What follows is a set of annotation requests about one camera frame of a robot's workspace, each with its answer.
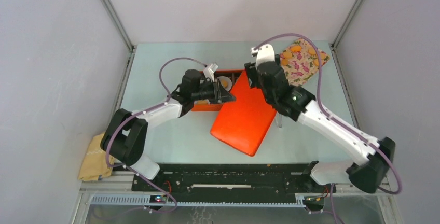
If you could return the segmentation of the orange tin lid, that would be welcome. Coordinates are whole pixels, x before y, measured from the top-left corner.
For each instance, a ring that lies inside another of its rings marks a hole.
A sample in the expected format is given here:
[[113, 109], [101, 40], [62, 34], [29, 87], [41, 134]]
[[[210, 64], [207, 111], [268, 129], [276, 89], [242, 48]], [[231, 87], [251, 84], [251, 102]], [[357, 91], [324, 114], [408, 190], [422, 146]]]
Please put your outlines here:
[[236, 100], [223, 104], [210, 134], [250, 157], [255, 156], [277, 111], [266, 103], [258, 88], [251, 88], [245, 71], [231, 89]]

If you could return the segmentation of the floral tray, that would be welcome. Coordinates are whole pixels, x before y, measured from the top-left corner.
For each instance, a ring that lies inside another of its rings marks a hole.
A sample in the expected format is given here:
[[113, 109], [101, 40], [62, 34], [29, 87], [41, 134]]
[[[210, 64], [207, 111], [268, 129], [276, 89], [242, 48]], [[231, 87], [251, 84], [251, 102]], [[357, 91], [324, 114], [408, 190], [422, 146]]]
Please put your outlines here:
[[[302, 47], [301, 52], [290, 51], [290, 47], [295, 45]], [[318, 49], [319, 52], [316, 55], [310, 55], [308, 53], [310, 47], [312, 47], [312, 45], [309, 42], [303, 38], [298, 38], [279, 54], [280, 62], [284, 59], [282, 55], [283, 52], [290, 51], [293, 54], [293, 57], [289, 59], [289, 65], [282, 66], [291, 85], [302, 86], [319, 72], [319, 67], [314, 65], [313, 60], [320, 57], [322, 66], [324, 66], [331, 59], [331, 56], [321, 49]]]

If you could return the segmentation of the metal tongs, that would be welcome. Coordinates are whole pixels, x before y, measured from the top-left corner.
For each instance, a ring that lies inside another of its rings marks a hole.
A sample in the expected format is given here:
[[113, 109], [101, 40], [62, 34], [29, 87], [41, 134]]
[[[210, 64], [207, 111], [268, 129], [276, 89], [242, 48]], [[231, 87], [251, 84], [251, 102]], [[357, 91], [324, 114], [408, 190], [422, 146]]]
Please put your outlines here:
[[281, 129], [283, 127], [282, 115], [280, 113], [276, 114], [275, 122], [276, 122], [277, 128]]

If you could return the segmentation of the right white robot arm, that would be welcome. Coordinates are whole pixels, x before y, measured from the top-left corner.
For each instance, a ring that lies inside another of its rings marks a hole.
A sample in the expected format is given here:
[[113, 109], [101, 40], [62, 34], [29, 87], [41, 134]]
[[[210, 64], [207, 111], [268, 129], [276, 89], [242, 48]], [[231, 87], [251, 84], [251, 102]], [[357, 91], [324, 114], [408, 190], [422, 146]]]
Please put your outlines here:
[[336, 175], [366, 193], [375, 193], [392, 168], [396, 143], [374, 136], [349, 125], [328, 109], [319, 106], [314, 94], [303, 87], [289, 84], [283, 68], [275, 61], [244, 65], [251, 88], [262, 91], [265, 101], [278, 113], [304, 124], [338, 145], [352, 159], [340, 163], [317, 162], [302, 177], [302, 186], [309, 192], [335, 181]]

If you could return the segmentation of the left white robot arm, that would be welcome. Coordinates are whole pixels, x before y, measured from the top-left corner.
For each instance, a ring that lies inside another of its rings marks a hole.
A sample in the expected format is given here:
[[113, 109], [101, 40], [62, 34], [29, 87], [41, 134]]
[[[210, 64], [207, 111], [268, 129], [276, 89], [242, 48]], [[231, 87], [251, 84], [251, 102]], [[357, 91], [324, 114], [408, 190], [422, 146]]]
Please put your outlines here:
[[159, 174], [160, 166], [145, 152], [147, 131], [167, 121], [186, 115], [197, 101], [227, 103], [236, 100], [217, 77], [189, 69], [181, 83], [161, 102], [137, 113], [118, 109], [107, 127], [100, 147], [106, 159], [114, 157], [121, 165], [144, 176], [144, 185], [151, 191], [163, 187], [164, 177]]

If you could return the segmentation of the white paper cup top-middle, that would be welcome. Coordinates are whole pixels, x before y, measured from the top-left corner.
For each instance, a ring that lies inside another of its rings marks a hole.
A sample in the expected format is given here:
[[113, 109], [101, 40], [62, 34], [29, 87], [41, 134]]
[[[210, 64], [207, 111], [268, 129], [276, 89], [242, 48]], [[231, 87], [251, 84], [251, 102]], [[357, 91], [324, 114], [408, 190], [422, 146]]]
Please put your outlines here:
[[227, 88], [227, 89], [225, 89], [226, 91], [230, 91], [231, 90], [231, 88], [232, 88], [232, 80], [229, 78], [229, 77], [226, 77], [226, 76], [219, 76], [218, 77], [218, 81], [220, 82], [220, 84], [221, 84], [221, 81], [222, 80], [226, 80], [226, 81], [228, 81], [229, 82], [229, 87]]

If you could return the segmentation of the orange cookie tin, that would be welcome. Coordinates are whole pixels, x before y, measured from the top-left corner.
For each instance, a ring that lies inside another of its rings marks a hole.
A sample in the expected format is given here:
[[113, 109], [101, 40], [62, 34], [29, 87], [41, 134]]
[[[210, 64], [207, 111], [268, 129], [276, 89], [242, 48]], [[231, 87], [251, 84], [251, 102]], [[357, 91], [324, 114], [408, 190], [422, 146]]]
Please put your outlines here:
[[[217, 78], [219, 76], [229, 77], [232, 80], [232, 88], [233, 88], [233, 86], [235, 85], [236, 81], [238, 80], [238, 78], [242, 72], [243, 72], [243, 70], [237, 70], [237, 69], [219, 70], [214, 73], [214, 77], [217, 77]], [[209, 101], [208, 104], [197, 104], [197, 101], [196, 101], [195, 105], [191, 111], [219, 111], [222, 108], [222, 106], [223, 106], [222, 103], [213, 103], [213, 102]]]

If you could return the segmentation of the yellow cloth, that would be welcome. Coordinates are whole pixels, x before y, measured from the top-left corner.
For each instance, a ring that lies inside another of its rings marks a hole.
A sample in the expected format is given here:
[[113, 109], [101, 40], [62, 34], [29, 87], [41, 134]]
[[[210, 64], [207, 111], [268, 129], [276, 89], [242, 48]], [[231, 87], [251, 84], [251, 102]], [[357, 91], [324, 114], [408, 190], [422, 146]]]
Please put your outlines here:
[[111, 176], [113, 169], [107, 166], [105, 151], [100, 147], [103, 136], [104, 133], [101, 133], [91, 140], [79, 170], [78, 180], [98, 181]]

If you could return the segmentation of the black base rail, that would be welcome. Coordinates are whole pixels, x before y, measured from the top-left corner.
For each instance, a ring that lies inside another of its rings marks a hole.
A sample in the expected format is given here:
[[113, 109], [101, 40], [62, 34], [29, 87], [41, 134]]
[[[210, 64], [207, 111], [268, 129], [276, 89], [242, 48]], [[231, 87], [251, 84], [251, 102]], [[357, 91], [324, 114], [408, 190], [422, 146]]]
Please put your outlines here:
[[153, 183], [180, 203], [298, 203], [301, 193], [335, 192], [310, 176], [315, 163], [162, 163]]

